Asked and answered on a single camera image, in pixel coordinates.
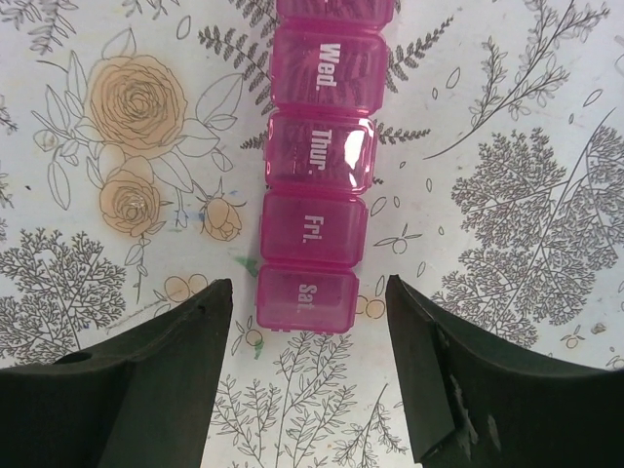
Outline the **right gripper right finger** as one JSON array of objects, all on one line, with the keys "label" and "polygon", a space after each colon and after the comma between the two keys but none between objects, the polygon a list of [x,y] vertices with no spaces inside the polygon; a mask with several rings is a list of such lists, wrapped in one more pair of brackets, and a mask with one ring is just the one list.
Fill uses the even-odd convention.
[{"label": "right gripper right finger", "polygon": [[619,467],[623,373],[550,358],[392,276],[387,323],[413,460],[425,467]]}]

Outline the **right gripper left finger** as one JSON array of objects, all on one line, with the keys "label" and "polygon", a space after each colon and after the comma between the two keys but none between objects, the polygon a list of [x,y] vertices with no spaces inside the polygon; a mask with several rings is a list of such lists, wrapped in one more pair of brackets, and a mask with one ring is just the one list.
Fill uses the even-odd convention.
[{"label": "right gripper left finger", "polygon": [[232,283],[52,364],[1,371],[4,467],[198,467]]}]

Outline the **pink weekly pill organizer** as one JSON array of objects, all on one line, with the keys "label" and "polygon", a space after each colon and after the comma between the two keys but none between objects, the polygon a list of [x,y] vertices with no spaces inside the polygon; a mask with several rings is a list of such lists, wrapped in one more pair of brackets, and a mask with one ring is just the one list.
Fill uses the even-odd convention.
[{"label": "pink weekly pill organizer", "polygon": [[274,331],[354,324],[382,105],[388,1],[281,1],[259,225],[256,319]]}]

